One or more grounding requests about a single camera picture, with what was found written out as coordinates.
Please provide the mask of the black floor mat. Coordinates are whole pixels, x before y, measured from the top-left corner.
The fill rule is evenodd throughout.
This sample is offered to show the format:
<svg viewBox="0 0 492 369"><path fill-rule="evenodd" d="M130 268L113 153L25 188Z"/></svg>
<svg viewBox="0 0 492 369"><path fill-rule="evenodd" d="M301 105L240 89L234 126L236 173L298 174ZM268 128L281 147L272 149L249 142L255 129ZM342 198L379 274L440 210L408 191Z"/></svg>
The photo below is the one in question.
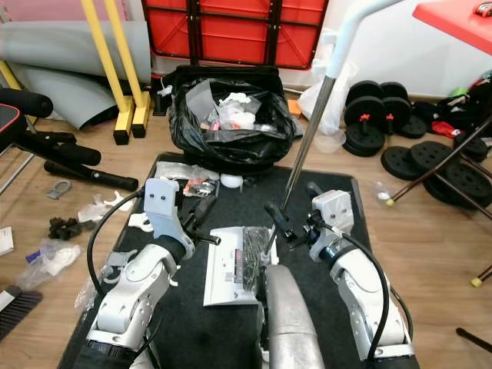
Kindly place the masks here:
<svg viewBox="0 0 492 369"><path fill-rule="evenodd" d="M217 203L201 228L225 226L271 226L273 221L263 209L267 200L280 201L291 169L274 166L266 175L247 186L245 193L219 190ZM303 186L313 181L323 190L341 190L351 193L356 225L351 236L371 248L365 224L364 207L359 200L358 181L351 175L304 170L299 188L286 208L286 217L298 221L306 218L311 208L311 198ZM127 226L120 232L113 251L129 252L141 249L152 240L150 232ZM414 356L411 358L381 359L366 364L361 359L366 354L357 353L354 334L348 319L348 310L340 292L329 275L326 261L312 261L308 248L289 251L278 246L281 263L291 270L303 295L304 302L315 324L317 344L327 369L421 369ZM259 369L259 309L255 305L203 307L206 286L206 257L208 247L196 248L194 256L181 262L176 288L169 288L157 305L150 330L154 331L162 319L161 330L150 351L158 356L162 369ZM95 313L81 313L76 331L57 366L58 369L76 369L83 358L85 335Z"/></svg>

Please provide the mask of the flat clear screw packet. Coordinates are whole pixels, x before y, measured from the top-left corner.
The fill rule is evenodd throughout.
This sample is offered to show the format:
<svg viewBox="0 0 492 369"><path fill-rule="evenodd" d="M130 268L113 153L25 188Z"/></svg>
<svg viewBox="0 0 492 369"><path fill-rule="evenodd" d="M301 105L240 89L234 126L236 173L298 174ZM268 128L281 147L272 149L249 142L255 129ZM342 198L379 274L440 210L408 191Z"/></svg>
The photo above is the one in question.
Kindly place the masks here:
<svg viewBox="0 0 492 369"><path fill-rule="evenodd" d="M183 187L183 194L187 197L206 198L217 190L217 182L208 178L189 179Z"/></svg>

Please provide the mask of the long clear plastic packet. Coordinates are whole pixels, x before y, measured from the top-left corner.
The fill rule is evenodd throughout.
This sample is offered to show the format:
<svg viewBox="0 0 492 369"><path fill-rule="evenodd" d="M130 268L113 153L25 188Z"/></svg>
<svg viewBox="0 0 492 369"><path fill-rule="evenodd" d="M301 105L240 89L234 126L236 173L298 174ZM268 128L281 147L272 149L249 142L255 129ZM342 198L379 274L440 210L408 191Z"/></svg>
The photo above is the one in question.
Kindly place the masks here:
<svg viewBox="0 0 492 369"><path fill-rule="evenodd" d="M217 172L201 168L199 165L187 165L187 163L173 161L157 161L154 177L175 181L193 179L218 181L221 178Z"/></svg>

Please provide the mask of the black trash bag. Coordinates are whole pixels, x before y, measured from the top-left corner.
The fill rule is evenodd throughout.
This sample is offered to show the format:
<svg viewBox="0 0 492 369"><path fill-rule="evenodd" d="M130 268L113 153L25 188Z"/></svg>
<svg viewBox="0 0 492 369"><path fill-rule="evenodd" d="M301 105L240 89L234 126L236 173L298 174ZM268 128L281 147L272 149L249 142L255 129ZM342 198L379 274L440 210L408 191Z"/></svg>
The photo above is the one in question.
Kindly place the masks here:
<svg viewBox="0 0 492 369"><path fill-rule="evenodd" d="M172 141L204 168L252 175L271 168L291 150L298 128L278 68L181 65L162 81L173 88ZM218 123L219 102L231 94L249 98L246 110L255 116L252 129L212 129Z"/></svg>

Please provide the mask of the black dumbbell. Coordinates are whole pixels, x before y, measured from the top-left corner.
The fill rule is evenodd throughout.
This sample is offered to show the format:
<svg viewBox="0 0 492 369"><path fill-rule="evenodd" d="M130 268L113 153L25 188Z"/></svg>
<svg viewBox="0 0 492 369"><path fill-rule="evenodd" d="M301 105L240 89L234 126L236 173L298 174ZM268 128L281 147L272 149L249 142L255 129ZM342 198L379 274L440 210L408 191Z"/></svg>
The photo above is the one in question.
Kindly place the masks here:
<svg viewBox="0 0 492 369"><path fill-rule="evenodd" d="M345 142L342 148L356 157L373 157L386 141L380 130L384 118L384 103L377 96L359 96L344 110Z"/></svg>
<svg viewBox="0 0 492 369"><path fill-rule="evenodd" d="M407 133L409 119L411 119L412 105L409 101L407 89L396 81L380 84L384 105L384 130L388 134L396 134L410 138Z"/></svg>

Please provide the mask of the black weight plate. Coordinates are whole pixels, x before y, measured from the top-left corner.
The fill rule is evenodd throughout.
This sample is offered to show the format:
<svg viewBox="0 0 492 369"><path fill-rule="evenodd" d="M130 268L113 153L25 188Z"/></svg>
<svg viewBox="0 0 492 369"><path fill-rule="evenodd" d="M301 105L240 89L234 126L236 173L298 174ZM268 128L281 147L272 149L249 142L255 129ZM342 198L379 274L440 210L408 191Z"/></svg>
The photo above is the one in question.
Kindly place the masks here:
<svg viewBox="0 0 492 369"><path fill-rule="evenodd" d="M453 151L449 145L437 143L436 141L423 141L412 145L407 153L409 165L415 169L419 175L429 172L436 168L443 159Z"/></svg>
<svg viewBox="0 0 492 369"><path fill-rule="evenodd" d="M471 168L470 165L460 162L450 163L445 168L439 170L438 173L440 176L449 180L458 190L467 194L470 199L481 204L482 208L492 204L492 182L478 170ZM472 206L471 203L468 203L468 201L465 201L460 194L450 189L446 183L440 181L436 175L426 179L423 185L433 197L440 201L445 201L447 204L470 208L471 210L477 208Z"/></svg>
<svg viewBox="0 0 492 369"><path fill-rule="evenodd" d="M382 151L381 165L391 176L404 181L416 180L426 172L411 160L409 148L400 145L390 145Z"/></svg>

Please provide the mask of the silver right robot leg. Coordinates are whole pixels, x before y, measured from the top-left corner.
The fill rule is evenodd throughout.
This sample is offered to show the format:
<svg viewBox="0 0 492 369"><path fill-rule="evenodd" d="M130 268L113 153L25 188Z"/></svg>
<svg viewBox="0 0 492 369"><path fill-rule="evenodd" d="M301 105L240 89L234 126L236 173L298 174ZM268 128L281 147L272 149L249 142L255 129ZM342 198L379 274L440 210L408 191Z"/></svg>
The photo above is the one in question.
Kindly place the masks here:
<svg viewBox="0 0 492 369"><path fill-rule="evenodd" d="M315 324L291 271L279 264L267 266L261 292L264 369L324 369Z"/></svg>

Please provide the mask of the crumpled white paper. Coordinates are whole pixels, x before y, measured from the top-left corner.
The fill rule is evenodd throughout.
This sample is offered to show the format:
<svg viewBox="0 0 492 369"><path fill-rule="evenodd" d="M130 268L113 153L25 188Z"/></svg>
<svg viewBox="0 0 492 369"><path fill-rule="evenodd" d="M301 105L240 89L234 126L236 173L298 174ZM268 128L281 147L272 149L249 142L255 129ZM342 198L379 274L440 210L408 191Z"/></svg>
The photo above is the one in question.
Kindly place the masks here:
<svg viewBox="0 0 492 369"><path fill-rule="evenodd" d="M229 94L218 102L217 113L221 130L254 130L256 113L261 101L247 94Z"/></svg>

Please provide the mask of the small black plastic parts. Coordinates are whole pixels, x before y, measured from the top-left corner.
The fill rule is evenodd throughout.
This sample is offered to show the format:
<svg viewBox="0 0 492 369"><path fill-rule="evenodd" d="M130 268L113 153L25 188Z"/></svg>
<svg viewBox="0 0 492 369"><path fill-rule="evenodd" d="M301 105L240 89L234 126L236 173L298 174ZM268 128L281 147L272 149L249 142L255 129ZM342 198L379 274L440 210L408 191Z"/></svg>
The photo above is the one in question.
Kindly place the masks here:
<svg viewBox="0 0 492 369"><path fill-rule="evenodd" d="M82 231L83 228L77 218L50 218L47 237L68 241L80 235Z"/></svg>

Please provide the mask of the red cloth item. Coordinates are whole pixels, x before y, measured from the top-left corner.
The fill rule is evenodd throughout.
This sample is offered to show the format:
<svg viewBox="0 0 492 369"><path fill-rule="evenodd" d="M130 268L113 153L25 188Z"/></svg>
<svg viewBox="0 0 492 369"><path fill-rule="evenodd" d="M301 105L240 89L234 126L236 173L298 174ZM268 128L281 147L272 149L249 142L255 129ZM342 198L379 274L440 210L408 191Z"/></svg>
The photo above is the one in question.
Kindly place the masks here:
<svg viewBox="0 0 492 369"><path fill-rule="evenodd" d="M456 138L461 133L461 130L450 125L447 121L435 120L430 123L429 132L446 138Z"/></svg>

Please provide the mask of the red folded table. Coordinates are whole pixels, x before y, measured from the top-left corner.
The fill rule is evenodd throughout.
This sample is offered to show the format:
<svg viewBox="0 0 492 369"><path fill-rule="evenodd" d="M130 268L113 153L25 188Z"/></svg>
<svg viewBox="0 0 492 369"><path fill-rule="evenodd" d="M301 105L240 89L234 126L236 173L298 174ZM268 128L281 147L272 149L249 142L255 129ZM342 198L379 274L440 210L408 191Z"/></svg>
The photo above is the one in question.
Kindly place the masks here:
<svg viewBox="0 0 492 369"><path fill-rule="evenodd" d="M141 0L152 51L192 63L311 67L329 0Z"/></svg>

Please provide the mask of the black bag pile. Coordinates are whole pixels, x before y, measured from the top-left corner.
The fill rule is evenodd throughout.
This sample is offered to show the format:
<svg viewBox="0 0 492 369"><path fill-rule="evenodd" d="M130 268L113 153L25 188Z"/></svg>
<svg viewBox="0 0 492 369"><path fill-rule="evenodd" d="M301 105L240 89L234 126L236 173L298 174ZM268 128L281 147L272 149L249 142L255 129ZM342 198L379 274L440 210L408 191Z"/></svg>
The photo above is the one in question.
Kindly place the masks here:
<svg viewBox="0 0 492 369"><path fill-rule="evenodd" d="M436 103L416 101L412 105L414 118L422 120L428 132L432 121L447 121L461 130L457 136L467 137L492 114L492 69L485 71L469 89L466 95L446 97Z"/></svg>

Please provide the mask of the black metal stand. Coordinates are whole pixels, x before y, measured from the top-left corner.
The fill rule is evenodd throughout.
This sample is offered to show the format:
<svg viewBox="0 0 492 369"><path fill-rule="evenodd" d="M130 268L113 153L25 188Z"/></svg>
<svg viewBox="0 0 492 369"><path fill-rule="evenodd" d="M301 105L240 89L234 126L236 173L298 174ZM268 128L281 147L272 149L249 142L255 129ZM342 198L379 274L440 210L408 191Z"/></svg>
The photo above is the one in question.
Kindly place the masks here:
<svg viewBox="0 0 492 369"><path fill-rule="evenodd" d="M487 351L488 354L492 354L492 342L482 340L482 338L478 337L475 334L472 334L470 331L464 330L463 327L458 327L456 330L454 330L454 333L456 333L458 337L462 337L464 338L464 340L477 345L477 347L483 349L483 351Z"/></svg>

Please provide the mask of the red table top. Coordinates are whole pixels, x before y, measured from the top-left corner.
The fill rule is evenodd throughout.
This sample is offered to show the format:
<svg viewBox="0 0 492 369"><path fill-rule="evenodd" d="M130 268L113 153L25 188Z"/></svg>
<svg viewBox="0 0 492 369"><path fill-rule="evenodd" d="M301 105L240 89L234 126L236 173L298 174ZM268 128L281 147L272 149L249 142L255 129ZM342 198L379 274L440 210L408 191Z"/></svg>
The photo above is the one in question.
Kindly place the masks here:
<svg viewBox="0 0 492 369"><path fill-rule="evenodd" d="M492 0L433 0L412 15L467 45L492 55Z"/></svg>

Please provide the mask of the yellow metal frame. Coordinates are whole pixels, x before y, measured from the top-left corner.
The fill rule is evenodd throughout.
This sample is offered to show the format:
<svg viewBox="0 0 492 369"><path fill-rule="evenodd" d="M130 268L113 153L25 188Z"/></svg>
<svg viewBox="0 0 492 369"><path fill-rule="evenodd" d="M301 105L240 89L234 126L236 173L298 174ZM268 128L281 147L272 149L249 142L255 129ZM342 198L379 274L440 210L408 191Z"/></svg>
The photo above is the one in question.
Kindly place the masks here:
<svg viewBox="0 0 492 369"><path fill-rule="evenodd" d="M122 84L115 67L114 57L110 52L108 40L101 26L94 0L80 0L81 7L85 14L85 21L88 23L91 37L101 66L106 78L113 99L118 108L118 117L114 124L113 138L115 144L129 144L131 138L144 138L147 134L147 123L151 116L151 96L149 91L144 90L144 85L138 80L135 60L128 45L125 29L119 18L117 8L113 0L103 0L105 9L108 12L110 28L114 36L117 54L122 63L125 78L130 88L130 94L123 92Z"/></svg>

